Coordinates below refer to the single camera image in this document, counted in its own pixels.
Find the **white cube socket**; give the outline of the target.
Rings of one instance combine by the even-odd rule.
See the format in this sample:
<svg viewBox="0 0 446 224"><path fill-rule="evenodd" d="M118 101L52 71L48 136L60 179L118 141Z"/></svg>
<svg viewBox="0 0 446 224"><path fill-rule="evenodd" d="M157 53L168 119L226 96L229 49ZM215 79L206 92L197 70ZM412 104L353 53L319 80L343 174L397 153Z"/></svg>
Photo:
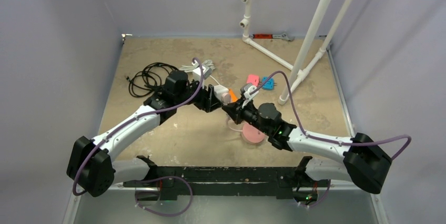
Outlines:
<svg viewBox="0 0 446 224"><path fill-rule="evenodd" d="M230 103L230 95L228 93L229 89L223 85L217 85L214 86L214 94L217 97L217 99L224 103L228 104Z"/></svg>

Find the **pink plug adapter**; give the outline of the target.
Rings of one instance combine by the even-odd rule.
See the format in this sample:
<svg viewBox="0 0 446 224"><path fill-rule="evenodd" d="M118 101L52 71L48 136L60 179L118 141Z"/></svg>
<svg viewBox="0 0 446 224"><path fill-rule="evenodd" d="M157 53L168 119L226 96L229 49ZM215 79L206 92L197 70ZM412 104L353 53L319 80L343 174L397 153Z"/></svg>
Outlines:
<svg viewBox="0 0 446 224"><path fill-rule="evenodd" d="M255 87L257 87L260 83L260 77L258 75L254 75L254 74L249 74L247 76L247 80L246 80L247 84L252 84Z"/></svg>

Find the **blue plug adapter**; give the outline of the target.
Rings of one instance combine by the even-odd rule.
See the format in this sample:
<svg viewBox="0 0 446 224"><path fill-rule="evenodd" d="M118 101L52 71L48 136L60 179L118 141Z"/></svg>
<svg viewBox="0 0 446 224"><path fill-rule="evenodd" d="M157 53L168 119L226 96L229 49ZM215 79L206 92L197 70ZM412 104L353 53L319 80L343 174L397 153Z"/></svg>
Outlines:
<svg viewBox="0 0 446 224"><path fill-rule="evenodd" d="M277 85L275 80L271 77L268 79L268 77L263 77L261 79L262 89L263 90L274 90L275 86Z"/></svg>

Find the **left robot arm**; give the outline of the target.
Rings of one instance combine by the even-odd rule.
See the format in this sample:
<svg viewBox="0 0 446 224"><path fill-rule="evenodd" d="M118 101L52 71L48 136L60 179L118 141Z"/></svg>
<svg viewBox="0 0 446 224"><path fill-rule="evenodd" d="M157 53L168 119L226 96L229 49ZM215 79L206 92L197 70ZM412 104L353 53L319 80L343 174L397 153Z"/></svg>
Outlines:
<svg viewBox="0 0 446 224"><path fill-rule="evenodd" d="M73 179L73 194L102 195L111 185L138 181L152 186L157 173L145 157L118 161L117 157L143 134L152 131L172 117L184 105L195 105L207 113L231 101L229 89L222 85L204 86L202 77L190 82L183 71L173 71L143 105L117 126L92 139L78 138L67 167Z"/></svg>

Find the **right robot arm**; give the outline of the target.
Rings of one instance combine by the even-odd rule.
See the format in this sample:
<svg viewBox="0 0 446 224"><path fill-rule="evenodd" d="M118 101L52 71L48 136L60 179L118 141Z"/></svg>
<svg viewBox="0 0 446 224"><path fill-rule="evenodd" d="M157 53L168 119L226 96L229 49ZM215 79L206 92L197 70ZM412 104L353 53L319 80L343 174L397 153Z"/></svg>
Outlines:
<svg viewBox="0 0 446 224"><path fill-rule="evenodd" d="M358 188L379 194L392 164L392 158L368 135L335 137L304 132L297 125L282 119L273 103L255 107L253 102L240 102L222 107L236 123L246 122L268 137L279 150L302 151L328 159L326 164L311 161L295 172L296 181L307 186L314 180L350 181Z"/></svg>

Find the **orange power strip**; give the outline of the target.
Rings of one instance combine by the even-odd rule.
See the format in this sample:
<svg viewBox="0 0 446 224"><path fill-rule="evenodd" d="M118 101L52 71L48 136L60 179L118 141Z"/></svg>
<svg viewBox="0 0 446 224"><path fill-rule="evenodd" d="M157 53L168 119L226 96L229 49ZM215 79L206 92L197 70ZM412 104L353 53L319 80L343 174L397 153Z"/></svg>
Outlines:
<svg viewBox="0 0 446 224"><path fill-rule="evenodd" d="M230 95L230 102L231 103L234 103L234 102L236 102L239 99L232 89L229 89L228 93Z"/></svg>

